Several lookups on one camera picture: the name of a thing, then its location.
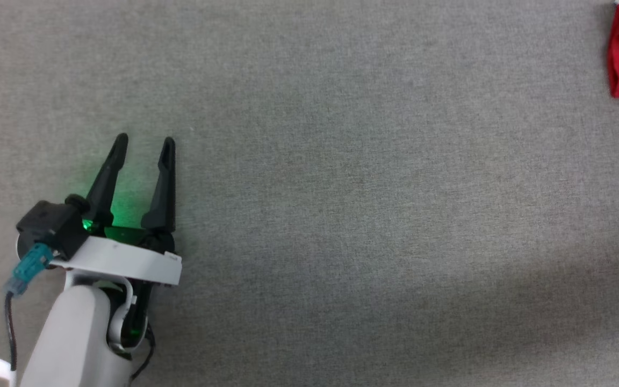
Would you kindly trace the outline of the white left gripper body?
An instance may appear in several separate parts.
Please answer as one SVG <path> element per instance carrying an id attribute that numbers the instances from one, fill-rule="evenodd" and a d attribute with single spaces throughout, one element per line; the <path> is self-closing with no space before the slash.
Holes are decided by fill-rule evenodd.
<path id="1" fill-rule="evenodd" d="M 52 267 L 66 270 L 65 289 L 88 285 L 110 300 L 106 341 L 117 353 L 132 353 L 148 330 L 148 306 L 156 286 L 179 285 L 182 258 L 100 236 L 90 236 L 69 260 Z"/>

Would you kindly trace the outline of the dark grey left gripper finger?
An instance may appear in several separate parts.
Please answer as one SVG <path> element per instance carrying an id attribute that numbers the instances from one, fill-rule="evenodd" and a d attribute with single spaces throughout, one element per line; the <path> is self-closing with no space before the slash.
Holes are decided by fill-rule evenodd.
<path id="1" fill-rule="evenodd" d="M 118 174 L 123 168 L 127 156 L 128 142 L 127 134 L 117 135 L 86 196 L 89 210 L 84 214 L 84 220 L 91 222 L 91 230 L 111 226 L 113 223 L 114 216 L 111 212 L 113 196 Z"/>
<path id="2" fill-rule="evenodd" d="M 157 162 L 158 179 L 150 208 L 142 216 L 144 230 L 172 233 L 175 230 L 175 141 L 166 137 Z"/>

